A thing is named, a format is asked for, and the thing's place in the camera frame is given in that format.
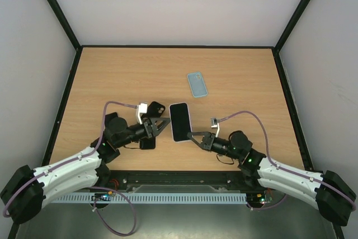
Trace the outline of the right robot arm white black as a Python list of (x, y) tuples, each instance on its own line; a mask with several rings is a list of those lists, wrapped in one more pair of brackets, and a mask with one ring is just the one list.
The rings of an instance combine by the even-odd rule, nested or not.
[(210, 132), (189, 132), (188, 138), (203, 150), (238, 161), (249, 189), (278, 190), (306, 202), (333, 224), (346, 226), (355, 210), (356, 194), (335, 172), (304, 171), (277, 162), (255, 150), (240, 130), (222, 139)]

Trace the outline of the black phone case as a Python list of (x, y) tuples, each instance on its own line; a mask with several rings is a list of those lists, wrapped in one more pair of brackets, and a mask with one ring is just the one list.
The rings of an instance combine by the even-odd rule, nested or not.
[(146, 118), (159, 118), (165, 112), (166, 107), (156, 101), (152, 101), (148, 105), (147, 112), (141, 116), (141, 119)]

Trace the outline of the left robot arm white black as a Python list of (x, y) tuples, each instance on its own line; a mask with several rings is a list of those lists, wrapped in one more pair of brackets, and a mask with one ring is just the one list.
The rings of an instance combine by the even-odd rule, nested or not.
[(119, 149), (159, 136), (170, 121), (146, 118), (129, 126), (117, 113), (104, 116), (100, 137), (85, 149), (51, 165), (18, 168), (1, 191), (3, 216), (23, 224), (63, 195), (93, 186), (104, 187), (111, 175), (107, 164), (119, 156)]

